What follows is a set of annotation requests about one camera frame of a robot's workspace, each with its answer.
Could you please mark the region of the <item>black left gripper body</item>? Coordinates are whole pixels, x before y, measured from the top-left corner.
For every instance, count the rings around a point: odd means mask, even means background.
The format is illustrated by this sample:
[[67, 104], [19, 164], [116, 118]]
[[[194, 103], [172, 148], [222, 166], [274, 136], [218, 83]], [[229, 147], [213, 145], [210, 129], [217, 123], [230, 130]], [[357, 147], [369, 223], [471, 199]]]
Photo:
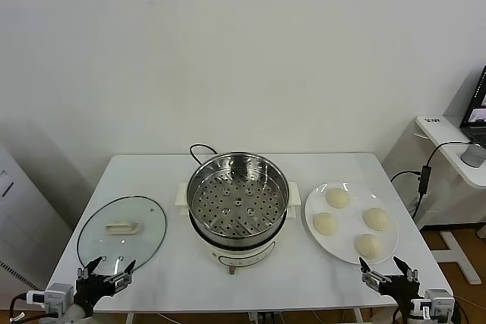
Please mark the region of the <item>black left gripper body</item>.
[[74, 303], [81, 307], [86, 315], [92, 315], [93, 309], [102, 297], [112, 297], [115, 294], [115, 285], [105, 282], [104, 275], [83, 276], [76, 280], [76, 293]]

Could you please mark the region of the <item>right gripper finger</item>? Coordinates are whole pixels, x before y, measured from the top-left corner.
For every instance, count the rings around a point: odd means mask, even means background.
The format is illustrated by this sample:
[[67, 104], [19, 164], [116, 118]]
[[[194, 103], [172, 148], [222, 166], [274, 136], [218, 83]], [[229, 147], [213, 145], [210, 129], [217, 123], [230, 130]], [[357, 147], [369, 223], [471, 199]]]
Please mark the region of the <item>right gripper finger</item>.
[[361, 280], [372, 290], [382, 294], [383, 288], [390, 284], [391, 278], [373, 271], [362, 257], [359, 257]]
[[418, 282], [417, 269], [412, 269], [405, 261], [401, 260], [397, 256], [393, 257], [393, 261], [401, 272], [400, 275], [393, 276], [393, 280], [395, 282]]

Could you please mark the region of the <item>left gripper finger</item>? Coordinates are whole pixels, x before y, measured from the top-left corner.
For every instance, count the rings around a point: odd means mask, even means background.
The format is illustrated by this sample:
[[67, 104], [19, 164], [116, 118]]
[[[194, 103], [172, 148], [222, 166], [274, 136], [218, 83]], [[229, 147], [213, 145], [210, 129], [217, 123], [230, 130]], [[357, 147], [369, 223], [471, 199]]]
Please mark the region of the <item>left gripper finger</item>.
[[117, 294], [132, 283], [132, 273], [135, 265], [136, 260], [132, 260], [123, 272], [105, 278], [108, 294]]
[[103, 258], [99, 256], [98, 258], [88, 262], [88, 264], [86, 264], [85, 267], [78, 268], [77, 279], [88, 279], [93, 274], [95, 268], [99, 265], [102, 259]]

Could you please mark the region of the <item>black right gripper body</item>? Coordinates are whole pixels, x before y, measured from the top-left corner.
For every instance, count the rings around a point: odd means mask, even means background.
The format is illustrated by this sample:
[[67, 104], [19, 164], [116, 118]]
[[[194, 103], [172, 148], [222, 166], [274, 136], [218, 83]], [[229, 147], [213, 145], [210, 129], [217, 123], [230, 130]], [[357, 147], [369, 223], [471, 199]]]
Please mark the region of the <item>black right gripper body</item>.
[[401, 313], [411, 313], [413, 299], [419, 299], [420, 283], [418, 280], [409, 281], [406, 277], [389, 277], [389, 281], [379, 284], [381, 295], [391, 296], [399, 306]]

